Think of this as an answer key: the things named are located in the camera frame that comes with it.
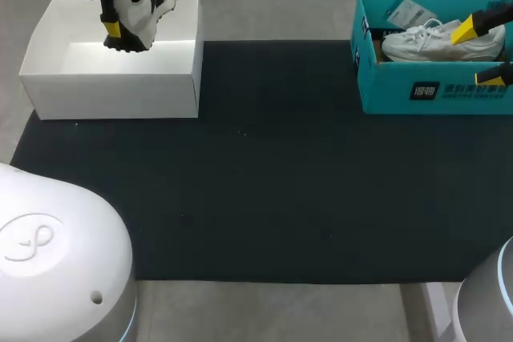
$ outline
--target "teal shoe box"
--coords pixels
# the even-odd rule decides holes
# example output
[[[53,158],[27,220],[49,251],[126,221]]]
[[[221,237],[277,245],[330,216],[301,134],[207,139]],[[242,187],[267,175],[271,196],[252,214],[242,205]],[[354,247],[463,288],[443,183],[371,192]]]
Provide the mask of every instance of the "teal shoe box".
[[[438,19],[465,21],[477,10],[512,0],[412,0]],[[367,114],[513,114],[513,87],[476,86],[475,74],[499,62],[383,62],[382,38],[400,31],[387,21],[400,0],[357,0],[351,50]],[[513,23],[506,26],[504,60],[513,57]]]

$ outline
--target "open white box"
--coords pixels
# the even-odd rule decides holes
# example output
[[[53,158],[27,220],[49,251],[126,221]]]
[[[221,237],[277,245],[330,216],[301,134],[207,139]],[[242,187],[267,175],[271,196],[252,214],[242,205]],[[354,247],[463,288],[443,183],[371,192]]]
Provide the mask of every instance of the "open white box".
[[[199,0],[179,0],[159,21],[153,47],[103,45],[100,0],[52,0],[20,78],[40,119],[197,118],[203,31]]]

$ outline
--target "concrete floor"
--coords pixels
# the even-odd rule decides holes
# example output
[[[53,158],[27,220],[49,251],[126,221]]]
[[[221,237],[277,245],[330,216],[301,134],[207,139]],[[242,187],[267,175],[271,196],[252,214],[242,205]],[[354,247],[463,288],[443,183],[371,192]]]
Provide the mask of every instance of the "concrete floor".
[[[0,0],[0,162],[10,161],[32,111],[18,71],[49,1]],[[355,0],[202,3],[209,40],[343,39],[349,37]],[[141,282],[139,287],[141,342],[417,342],[428,333],[422,312],[416,312],[422,306],[412,302],[412,286]]]

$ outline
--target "white sneaker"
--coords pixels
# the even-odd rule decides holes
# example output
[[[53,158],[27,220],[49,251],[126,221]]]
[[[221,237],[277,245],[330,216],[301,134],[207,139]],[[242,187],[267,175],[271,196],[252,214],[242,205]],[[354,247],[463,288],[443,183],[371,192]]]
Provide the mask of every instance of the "white sneaker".
[[[149,50],[155,41],[157,22],[175,9],[176,1],[102,0],[101,19],[109,33],[105,46],[125,51]]]
[[[387,35],[383,53],[395,62],[495,61],[504,48],[506,28],[496,27],[487,35],[453,46],[450,35],[461,24],[459,20],[442,24],[430,19],[424,26]]]

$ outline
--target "shoe tag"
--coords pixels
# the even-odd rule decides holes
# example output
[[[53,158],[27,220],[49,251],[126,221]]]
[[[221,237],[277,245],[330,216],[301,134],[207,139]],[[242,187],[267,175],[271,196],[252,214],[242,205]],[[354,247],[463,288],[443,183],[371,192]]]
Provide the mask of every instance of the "shoe tag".
[[[387,12],[390,23],[404,30],[421,26],[431,18],[436,18],[427,8],[424,8],[412,0],[403,0],[395,9]]]

